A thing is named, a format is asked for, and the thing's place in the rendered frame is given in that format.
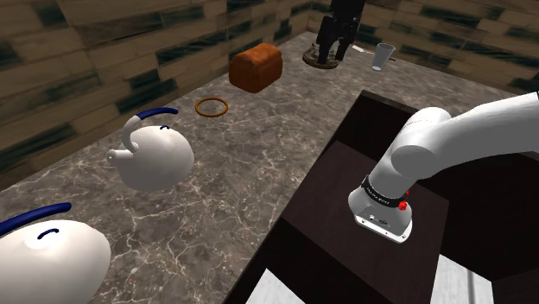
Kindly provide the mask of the white and black utensil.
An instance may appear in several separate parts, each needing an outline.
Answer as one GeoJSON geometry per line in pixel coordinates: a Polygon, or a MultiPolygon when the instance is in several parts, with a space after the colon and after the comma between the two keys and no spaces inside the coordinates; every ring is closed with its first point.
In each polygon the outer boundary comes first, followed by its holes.
{"type": "MultiPolygon", "coordinates": [[[[359,51],[360,53],[366,53],[366,54],[372,54],[372,55],[375,55],[375,53],[373,53],[372,51],[369,51],[369,50],[366,50],[366,49],[363,49],[359,46],[356,46],[356,45],[352,45],[352,48],[359,51]]],[[[392,61],[396,61],[396,59],[392,58],[392,57],[389,57],[388,60],[392,60],[392,61]]]]}

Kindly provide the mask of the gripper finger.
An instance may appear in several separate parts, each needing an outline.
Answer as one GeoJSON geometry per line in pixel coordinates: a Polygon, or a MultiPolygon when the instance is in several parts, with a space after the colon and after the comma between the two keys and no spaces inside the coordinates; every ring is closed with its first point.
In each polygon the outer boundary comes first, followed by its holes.
{"type": "Polygon", "coordinates": [[[324,16],[317,35],[316,43],[319,46],[317,63],[325,65],[331,46],[339,38],[339,27],[333,16],[324,16]]]}
{"type": "Polygon", "coordinates": [[[335,60],[343,60],[348,47],[353,44],[358,32],[357,24],[343,24],[339,30],[339,46],[335,54],[335,60]]]}

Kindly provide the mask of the white cup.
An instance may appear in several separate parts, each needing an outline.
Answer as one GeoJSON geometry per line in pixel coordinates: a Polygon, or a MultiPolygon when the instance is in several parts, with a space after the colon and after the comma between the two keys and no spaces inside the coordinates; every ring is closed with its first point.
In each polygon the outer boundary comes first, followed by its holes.
{"type": "Polygon", "coordinates": [[[374,71],[381,71],[395,51],[395,47],[387,43],[378,43],[373,57],[371,68],[374,71]]]}

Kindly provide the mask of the brown bread loaf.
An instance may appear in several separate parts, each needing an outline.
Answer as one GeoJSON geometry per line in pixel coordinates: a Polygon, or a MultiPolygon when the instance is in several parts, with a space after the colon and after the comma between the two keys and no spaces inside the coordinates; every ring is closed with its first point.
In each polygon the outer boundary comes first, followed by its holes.
{"type": "Polygon", "coordinates": [[[258,93],[282,76],[282,52],[272,44],[261,43],[231,59],[229,81],[243,91],[258,93]]]}

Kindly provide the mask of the dark brown robot stand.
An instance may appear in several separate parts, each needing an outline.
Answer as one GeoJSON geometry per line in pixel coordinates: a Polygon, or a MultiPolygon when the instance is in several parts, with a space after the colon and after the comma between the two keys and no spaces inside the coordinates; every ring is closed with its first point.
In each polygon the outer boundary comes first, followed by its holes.
{"type": "Polygon", "coordinates": [[[401,244],[355,222],[348,194],[413,113],[359,94],[223,304],[246,304],[265,270],[305,304],[430,304],[439,257],[489,280],[494,304],[539,304],[539,156],[479,159],[415,184],[401,244]]]}

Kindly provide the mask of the grey-brown round dish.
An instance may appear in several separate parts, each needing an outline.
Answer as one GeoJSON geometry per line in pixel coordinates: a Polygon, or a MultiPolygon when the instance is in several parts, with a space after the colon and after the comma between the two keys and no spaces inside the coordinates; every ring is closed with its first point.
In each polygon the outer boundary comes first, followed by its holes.
{"type": "Polygon", "coordinates": [[[311,67],[319,69],[334,69],[339,65],[339,61],[335,59],[335,50],[330,49],[327,56],[327,61],[323,64],[318,62],[319,46],[316,43],[312,43],[311,47],[302,55],[303,61],[311,67]]]}

